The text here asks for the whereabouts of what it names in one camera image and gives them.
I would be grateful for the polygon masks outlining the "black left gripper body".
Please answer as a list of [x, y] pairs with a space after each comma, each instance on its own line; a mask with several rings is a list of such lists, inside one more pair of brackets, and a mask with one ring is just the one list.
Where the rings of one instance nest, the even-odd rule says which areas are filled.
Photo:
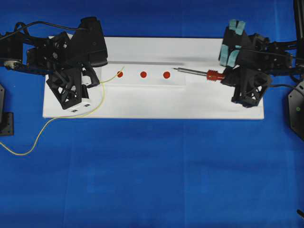
[[52, 38], [26, 35], [26, 44], [33, 46], [27, 51], [26, 73], [53, 74], [70, 70], [72, 74], [80, 74], [81, 67], [73, 63], [72, 54], [75, 41], [81, 35], [82, 32], [75, 32], [72, 36], [62, 32]]

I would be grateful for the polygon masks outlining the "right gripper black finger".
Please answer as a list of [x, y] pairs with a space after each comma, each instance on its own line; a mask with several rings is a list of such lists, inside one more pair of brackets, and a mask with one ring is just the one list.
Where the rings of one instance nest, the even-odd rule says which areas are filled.
[[225, 77], [221, 84], [235, 89], [231, 102], [245, 108], [258, 106], [272, 83], [270, 75], [246, 67], [227, 67], [223, 74]]

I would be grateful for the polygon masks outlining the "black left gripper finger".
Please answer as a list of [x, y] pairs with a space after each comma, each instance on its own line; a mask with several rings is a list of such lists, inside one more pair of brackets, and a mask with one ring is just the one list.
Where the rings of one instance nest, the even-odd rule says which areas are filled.
[[84, 113], [92, 107], [88, 88], [82, 84], [80, 68], [55, 72], [48, 76], [46, 84], [61, 108], [70, 113]]
[[97, 74], [92, 66], [82, 65], [81, 73], [82, 73], [82, 78], [81, 78], [82, 84], [85, 85], [87, 88], [92, 88], [100, 84]]

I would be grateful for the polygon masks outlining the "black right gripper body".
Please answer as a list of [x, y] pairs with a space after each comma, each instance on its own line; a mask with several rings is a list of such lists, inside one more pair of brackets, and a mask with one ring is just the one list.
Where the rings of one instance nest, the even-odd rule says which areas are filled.
[[250, 35], [249, 38], [252, 45], [241, 48], [235, 66], [275, 74], [292, 68], [292, 56], [288, 52], [292, 47], [291, 42], [271, 42], [269, 38], [257, 33]]

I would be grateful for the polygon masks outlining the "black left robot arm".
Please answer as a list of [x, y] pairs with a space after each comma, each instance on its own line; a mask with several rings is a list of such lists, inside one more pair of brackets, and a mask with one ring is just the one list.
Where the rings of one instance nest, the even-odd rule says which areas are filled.
[[48, 76], [47, 85], [62, 109], [72, 108], [88, 99], [82, 83], [83, 70], [66, 63], [70, 38], [62, 32], [52, 38], [31, 36], [26, 25], [18, 22], [13, 32], [0, 37], [0, 65], [7, 70]]

